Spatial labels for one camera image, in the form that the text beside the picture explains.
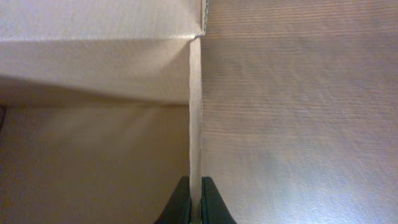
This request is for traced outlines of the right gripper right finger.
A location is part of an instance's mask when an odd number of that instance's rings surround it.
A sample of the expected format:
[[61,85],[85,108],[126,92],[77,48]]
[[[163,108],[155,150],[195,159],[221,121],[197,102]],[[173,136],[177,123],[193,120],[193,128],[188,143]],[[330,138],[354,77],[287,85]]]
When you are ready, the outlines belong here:
[[202,224],[236,224],[211,177],[201,181]]

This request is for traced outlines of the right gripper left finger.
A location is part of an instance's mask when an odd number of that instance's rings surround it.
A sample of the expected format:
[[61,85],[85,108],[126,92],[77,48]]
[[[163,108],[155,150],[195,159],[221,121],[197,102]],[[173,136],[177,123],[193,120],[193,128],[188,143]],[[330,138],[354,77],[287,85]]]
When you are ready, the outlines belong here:
[[189,177],[183,176],[154,224],[190,224],[191,198]]

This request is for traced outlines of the brown cardboard box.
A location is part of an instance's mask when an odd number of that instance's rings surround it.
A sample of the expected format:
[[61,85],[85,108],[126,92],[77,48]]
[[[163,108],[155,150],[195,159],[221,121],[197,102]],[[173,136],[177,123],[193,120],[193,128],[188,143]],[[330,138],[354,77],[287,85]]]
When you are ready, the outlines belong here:
[[207,1],[1,2],[1,222],[201,213]]

